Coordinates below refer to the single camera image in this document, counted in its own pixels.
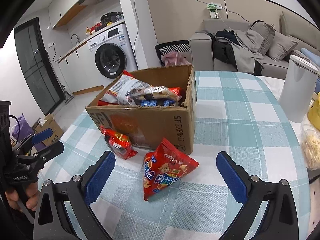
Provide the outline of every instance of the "checkered tablecloth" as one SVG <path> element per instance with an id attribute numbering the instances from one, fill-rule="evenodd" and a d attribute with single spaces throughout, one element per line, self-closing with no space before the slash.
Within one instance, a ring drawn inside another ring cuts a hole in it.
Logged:
<path id="1" fill-rule="evenodd" d="M 305 239 L 310 214 L 307 170 L 299 143 L 280 105 L 260 79 L 245 73 L 196 72 L 197 105 L 194 150 L 200 165 L 188 176 L 143 200 L 143 157 L 116 158 L 116 166 L 97 202 L 91 204 L 101 224 L 117 239 L 219 239 L 241 204 L 236 203 L 216 168 L 215 159 L 226 151 L 252 175 L 264 181 L 287 179 L 292 188 Z M 108 149 L 90 116 L 83 112 L 61 138 L 64 153 L 39 174 L 55 183 L 83 174 Z M 260 207 L 246 239 L 254 236 L 266 203 Z M 71 221 L 85 239 L 71 206 Z"/>

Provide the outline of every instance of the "small cardboard box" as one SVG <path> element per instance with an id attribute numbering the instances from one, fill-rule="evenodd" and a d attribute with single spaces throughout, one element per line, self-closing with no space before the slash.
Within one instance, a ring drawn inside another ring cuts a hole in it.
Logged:
<path id="1" fill-rule="evenodd" d="M 59 141 L 61 136 L 63 135 L 63 130 L 60 128 L 60 126 L 57 124 L 57 122 L 53 118 L 53 114 L 48 114 L 44 120 L 47 120 L 44 125 L 41 127 L 38 125 L 35 129 L 36 133 L 40 133 L 48 128 L 50 128 L 53 131 L 53 134 L 48 139 L 42 141 L 45 146 L 49 146 L 54 142 Z"/>
<path id="2" fill-rule="evenodd" d="M 177 149 L 190 154 L 195 133 L 196 81 L 191 65 L 148 68 L 131 72 L 138 80 L 153 86 L 181 87 L 186 92 L 182 107 L 175 106 L 97 106 L 116 78 L 85 109 L 100 125 L 129 136 L 137 147 L 156 149 L 163 137 Z"/>

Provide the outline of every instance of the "soap bottle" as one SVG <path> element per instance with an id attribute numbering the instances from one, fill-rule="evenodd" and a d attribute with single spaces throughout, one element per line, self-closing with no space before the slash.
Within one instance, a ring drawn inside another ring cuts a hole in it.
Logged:
<path id="1" fill-rule="evenodd" d="M 87 30 L 86 30 L 86 32 L 85 32 L 85 35 L 87 36 L 87 38 L 88 38 L 90 35 L 92 35 L 89 27 L 87 27 Z"/>

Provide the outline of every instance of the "sofa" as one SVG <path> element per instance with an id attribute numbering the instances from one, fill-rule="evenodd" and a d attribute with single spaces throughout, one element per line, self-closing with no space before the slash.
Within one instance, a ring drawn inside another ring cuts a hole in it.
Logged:
<path id="1" fill-rule="evenodd" d="M 320 53 L 320 31 L 309 24 L 303 18 L 282 12 L 280 17 L 280 32 L 286 36 L 290 36 L 299 41 L 297 46 L 298 50 L 302 47 L 311 49 L 313 53 L 317 51 Z M 202 22 L 199 31 L 205 30 L 209 33 L 215 34 L 219 30 L 225 28 L 231 28 L 235 30 L 247 31 L 251 27 L 251 23 L 241 22 L 235 20 L 221 20 L 221 19 L 206 19 Z M 212 53 L 212 39 L 206 33 L 195 33 L 189 39 L 192 64 L 197 71 L 237 71 L 237 69 L 231 65 L 214 58 Z M 281 61 L 274 61 L 267 55 L 263 58 L 263 70 L 262 75 L 268 77 L 274 77 L 279 79 L 285 79 L 287 69 L 289 66 L 289 58 L 285 57 Z"/>

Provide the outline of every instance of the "white trash can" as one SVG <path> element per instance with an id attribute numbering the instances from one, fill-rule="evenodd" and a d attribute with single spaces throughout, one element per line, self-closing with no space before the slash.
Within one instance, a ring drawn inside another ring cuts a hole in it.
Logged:
<path id="1" fill-rule="evenodd" d="M 306 60 L 291 55 L 279 104 L 290 121 L 302 122 L 318 79 L 318 69 Z"/>

